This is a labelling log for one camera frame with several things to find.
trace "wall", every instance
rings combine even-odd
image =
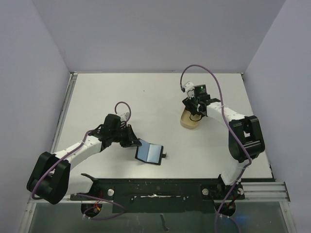
[[[30,0],[0,7],[0,232],[18,231],[39,154],[49,150],[69,79]]]
[[[90,72],[244,72],[284,1],[33,0],[69,70]]]
[[[297,231],[311,229],[311,1],[287,0],[245,73],[276,178]]]

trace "screw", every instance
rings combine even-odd
[[[239,195],[243,195],[244,194],[244,190],[242,188],[238,188],[238,194]]]
[[[207,196],[207,195],[208,195],[208,189],[207,189],[207,188],[204,188],[204,189],[202,190],[202,193],[203,193],[203,195]]]
[[[108,192],[107,192],[108,196],[111,197],[114,195],[114,193],[115,193],[115,191],[113,189],[108,189]]]

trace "black wire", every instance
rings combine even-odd
[[[192,115],[192,114],[189,115],[189,119],[190,119],[191,121],[194,121],[194,122],[198,122],[198,121],[202,120],[202,118],[203,118],[202,115],[201,115],[201,118],[200,118],[200,119],[198,119],[198,120],[192,120],[192,119],[191,119],[191,115]]]

